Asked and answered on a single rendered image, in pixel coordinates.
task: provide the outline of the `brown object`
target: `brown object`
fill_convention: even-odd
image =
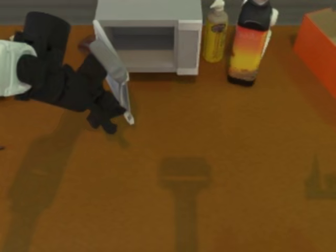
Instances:
[[[335,252],[336,201],[306,199],[304,180],[316,152],[321,181],[335,172],[336,100],[293,52],[297,31],[274,27],[250,89],[227,83],[225,62],[202,59],[194,81],[131,75],[135,125],[117,118],[113,136],[91,130],[87,114],[1,102],[0,139],[15,149],[0,152],[0,251],[179,252],[176,229],[193,225],[198,252]],[[0,26],[0,39],[13,32]],[[80,66],[90,34],[72,27],[66,63]],[[183,204],[202,177],[171,174],[177,183],[163,187],[169,157],[211,167],[195,219]]]
[[[96,37],[95,35],[89,35],[86,38],[84,38],[79,44],[78,49],[82,53],[89,53],[90,52],[90,44],[95,41]]]
[[[336,98],[336,11],[305,14],[294,51]]]

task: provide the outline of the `orange box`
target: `orange box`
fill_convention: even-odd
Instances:
[[[336,98],[336,11],[305,14],[294,51]]]

